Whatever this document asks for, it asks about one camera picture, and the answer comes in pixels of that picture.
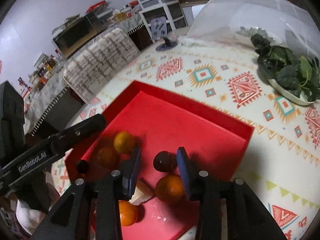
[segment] dark red fruit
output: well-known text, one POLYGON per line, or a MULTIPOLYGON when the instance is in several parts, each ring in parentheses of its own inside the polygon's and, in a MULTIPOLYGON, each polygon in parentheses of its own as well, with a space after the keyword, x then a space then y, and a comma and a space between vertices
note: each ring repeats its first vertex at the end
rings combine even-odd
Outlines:
POLYGON ((171 172, 177 167, 175 154, 167 151, 159 152, 153 159, 153 167, 160 172, 171 172))

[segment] patterned tablecloth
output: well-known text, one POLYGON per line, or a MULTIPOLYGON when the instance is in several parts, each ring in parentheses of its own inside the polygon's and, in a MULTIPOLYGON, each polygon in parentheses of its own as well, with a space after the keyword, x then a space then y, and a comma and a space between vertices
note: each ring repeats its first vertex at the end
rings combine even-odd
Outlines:
MULTIPOLYGON (((243 178, 288 239, 298 240, 320 208, 320 106, 298 106, 257 75, 257 54, 225 45, 153 45, 96 95, 75 123, 103 112, 134 79, 193 98, 255 127, 234 175, 243 178)), ((70 181, 63 159, 52 166, 57 190, 70 181)), ((182 238, 193 239, 195 228, 182 238)))

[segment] metal screw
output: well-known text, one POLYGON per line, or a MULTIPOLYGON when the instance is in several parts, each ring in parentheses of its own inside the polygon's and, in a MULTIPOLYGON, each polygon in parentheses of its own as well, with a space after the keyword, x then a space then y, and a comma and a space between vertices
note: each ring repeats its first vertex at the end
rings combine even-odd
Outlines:
POLYGON ((118 171, 118 170, 111 171, 111 175, 114 176, 114 177, 119 176, 120 175, 120 171, 118 171))
POLYGON ((206 177, 206 176, 208 176, 209 174, 208 174, 208 172, 206 172, 206 171, 199 171, 199 175, 200 175, 201 177, 206 177))
POLYGON ((81 184, 83 184, 84 183, 84 180, 83 179, 77 179, 76 180, 76 185, 77 186, 79 186, 79 185, 81 185, 81 184))
POLYGON ((243 179, 241 179, 241 178, 237 178, 237 179, 235 180, 235 183, 238 184, 238 185, 243 185, 243 184, 244 184, 244 181, 243 181, 243 179))

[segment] white plate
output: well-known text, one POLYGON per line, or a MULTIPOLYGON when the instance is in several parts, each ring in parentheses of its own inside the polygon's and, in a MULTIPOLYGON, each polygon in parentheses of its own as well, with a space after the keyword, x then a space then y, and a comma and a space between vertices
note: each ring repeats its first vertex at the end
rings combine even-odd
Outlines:
POLYGON ((296 103, 297 105, 301 106, 308 106, 311 105, 313 102, 308 102, 302 95, 300 94, 300 98, 297 98, 295 95, 291 94, 289 91, 285 90, 282 86, 280 86, 275 79, 268 79, 270 85, 277 90, 281 95, 285 98, 289 99, 290 101, 296 103))

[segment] bottle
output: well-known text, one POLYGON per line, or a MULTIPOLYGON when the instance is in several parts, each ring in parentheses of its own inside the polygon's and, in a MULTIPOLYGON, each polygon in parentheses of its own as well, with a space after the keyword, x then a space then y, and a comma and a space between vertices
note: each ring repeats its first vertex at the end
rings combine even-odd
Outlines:
POLYGON ((63 55, 61 54, 61 52, 58 51, 57 49, 55 50, 55 52, 56 52, 57 55, 58 55, 58 60, 59 60, 59 61, 63 61, 63 55))

